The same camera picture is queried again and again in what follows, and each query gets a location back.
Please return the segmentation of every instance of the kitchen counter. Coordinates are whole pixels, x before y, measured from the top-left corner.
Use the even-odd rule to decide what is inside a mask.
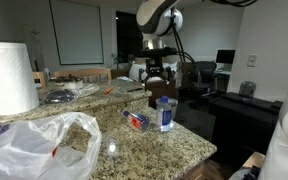
[[[216,151],[214,145],[175,122],[170,132],[158,132],[154,125],[156,111],[148,107],[148,98],[152,93],[143,90],[127,92],[142,87],[140,83],[113,80],[99,83],[99,86],[98,92],[73,102],[41,105],[30,112],[0,116],[0,125],[70,111],[83,112],[96,117],[102,132],[93,179],[164,180],[186,178],[188,175],[194,179],[200,177],[204,161]],[[113,91],[104,95],[110,86],[114,86]],[[145,133],[133,129],[122,116],[124,110],[148,116],[153,122],[150,129]],[[89,138],[88,133],[73,125],[61,146],[85,152]]]
[[[155,120],[152,108],[138,112]],[[121,115],[96,120],[103,139],[93,179],[180,179],[216,151],[214,145],[175,122],[168,133],[157,132],[154,125],[141,133]],[[61,146],[85,152],[89,138],[74,126]]]
[[[38,119],[63,112],[80,112],[86,109],[94,108],[99,109],[105,106],[112,106],[121,103],[130,103],[131,101],[134,102],[135,100],[140,99],[142,99],[142,101],[131,104],[132,109],[136,106],[145,107],[148,104],[148,102],[146,102],[148,100],[146,99],[152,95],[150,91],[145,92],[144,90],[131,93],[127,92],[127,90],[130,89],[143,88],[140,83],[126,82],[122,80],[112,80],[110,82],[100,82],[97,84],[100,86],[100,90],[90,96],[78,98],[75,101],[67,103],[40,105],[36,109],[21,114],[0,116],[0,124],[15,122],[18,120]],[[110,94],[105,95],[104,91],[110,86],[113,86],[114,89],[111,91]],[[41,94],[45,94],[45,90],[40,91],[42,91],[42,93],[39,92],[39,96],[41,96]]]

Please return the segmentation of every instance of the plastic bag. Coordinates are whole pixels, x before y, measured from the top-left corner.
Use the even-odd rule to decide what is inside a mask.
[[[74,122],[91,134],[86,153],[58,147]],[[101,140],[95,118],[84,113],[0,126],[0,179],[89,179],[96,169]]]

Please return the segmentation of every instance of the outlet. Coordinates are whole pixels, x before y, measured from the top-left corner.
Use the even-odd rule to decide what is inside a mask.
[[[255,67],[256,66],[257,56],[258,56],[257,54],[250,54],[248,56],[248,62],[247,62],[248,67]]]

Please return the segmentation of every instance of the paper towel roll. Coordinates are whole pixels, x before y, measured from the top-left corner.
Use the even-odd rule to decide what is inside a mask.
[[[0,115],[12,115],[39,105],[25,44],[0,42]]]

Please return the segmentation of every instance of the computer monitor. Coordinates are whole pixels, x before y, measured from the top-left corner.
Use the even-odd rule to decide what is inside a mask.
[[[233,64],[235,50],[218,50],[216,56],[217,63]]]

